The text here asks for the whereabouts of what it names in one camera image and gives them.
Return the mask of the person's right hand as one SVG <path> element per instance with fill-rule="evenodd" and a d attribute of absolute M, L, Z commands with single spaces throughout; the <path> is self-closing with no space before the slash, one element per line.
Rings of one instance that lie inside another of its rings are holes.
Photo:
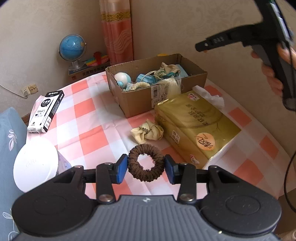
<path fill-rule="evenodd" d="M 277 52 L 281 59 L 289 65 L 292 61 L 293 67 L 295 68 L 295 50 L 292 47 L 290 47 L 290 49 L 288 50 L 288 48 L 283 48 L 280 44 L 278 44 Z M 276 74 L 278 69 L 279 68 L 272 68 L 271 66 L 268 66 L 264 63 L 262 63 L 261 65 L 261 71 L 263 75 L 266 77 L 267 82 L 271 87 L 271 90 L 275 95 L 282 97 L 283 83 L 280 79 L 278 79 L 278 75 Z"/>

